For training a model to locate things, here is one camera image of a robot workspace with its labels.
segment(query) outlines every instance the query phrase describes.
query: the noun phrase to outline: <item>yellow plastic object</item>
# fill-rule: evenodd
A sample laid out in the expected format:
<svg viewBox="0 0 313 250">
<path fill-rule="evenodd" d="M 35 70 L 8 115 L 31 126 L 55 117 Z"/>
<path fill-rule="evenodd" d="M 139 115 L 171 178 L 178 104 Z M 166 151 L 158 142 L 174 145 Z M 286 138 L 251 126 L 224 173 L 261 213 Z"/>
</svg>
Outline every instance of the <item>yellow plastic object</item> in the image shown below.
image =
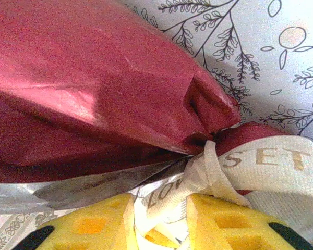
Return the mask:
<svg viewBox="0 0 313 250">
<path fill-rule="evenodd" d="M 175 242 L 171 241 L 165 235 L 163 235 L 162 233 L 158 232 L 155 229 L 152 229 L 151 231 L 149 231 L 145 235 L 145 239 L 150 241 L 150 242 L 153 242 L 157 245 L 161 245 L 161 246 L 166 246 L 166 247 L 170 247 L 170 248 L 178 248 L 179 247 L 179 243 L 175 243 Z"/>
<path fill-rule="evenodd" d="M 191 250 L 294 250 L 268 223 L 282 221 L 209 195 L 187 197 Z"/>
<path fill-rule="evenodd" d="M 120 194 L 41 225 L 55 230 L 37 250 L 137 250 L 131 194 Z"/>
</svg>

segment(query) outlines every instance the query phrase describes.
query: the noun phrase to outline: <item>black plastic part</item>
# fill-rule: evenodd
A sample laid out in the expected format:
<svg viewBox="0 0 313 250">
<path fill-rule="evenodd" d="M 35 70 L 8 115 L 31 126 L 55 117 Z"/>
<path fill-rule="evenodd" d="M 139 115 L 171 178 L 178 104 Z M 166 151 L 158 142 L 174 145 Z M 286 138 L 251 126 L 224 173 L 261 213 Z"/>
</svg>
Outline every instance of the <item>black plastic part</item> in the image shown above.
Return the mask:
<svg viewBox="0 0 313 250">
<path fill-rule="evenodd" d="M 37 247 L 39 247 L 53 231 L 54 226 L 46 226 L 44 228 L 33 231 L 12 250 L 36 250 Z"/>
<path fill-rule="evenodd" d="M 313 246 L 309 244 L 303 237 L 301 237 L 292 228 L 284 226 L 279 223 L 269 223 L 269 226 L 285 239 L 296 250 L 313 250 Z"/>
</svg>

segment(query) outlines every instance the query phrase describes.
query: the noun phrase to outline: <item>patterned paper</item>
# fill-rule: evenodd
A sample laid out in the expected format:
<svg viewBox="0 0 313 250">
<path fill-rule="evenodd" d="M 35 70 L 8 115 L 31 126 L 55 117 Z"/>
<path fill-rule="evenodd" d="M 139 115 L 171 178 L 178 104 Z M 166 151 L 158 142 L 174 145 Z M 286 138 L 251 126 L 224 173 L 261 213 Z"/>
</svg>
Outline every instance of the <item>patterned paper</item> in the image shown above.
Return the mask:
<svg viewBox="0 0 313 250">
<path fill-rule="evenodd" d="M 122 2 L 238 100 L 242 123 L 313 140 L 313 0 Z"/>
</svg>

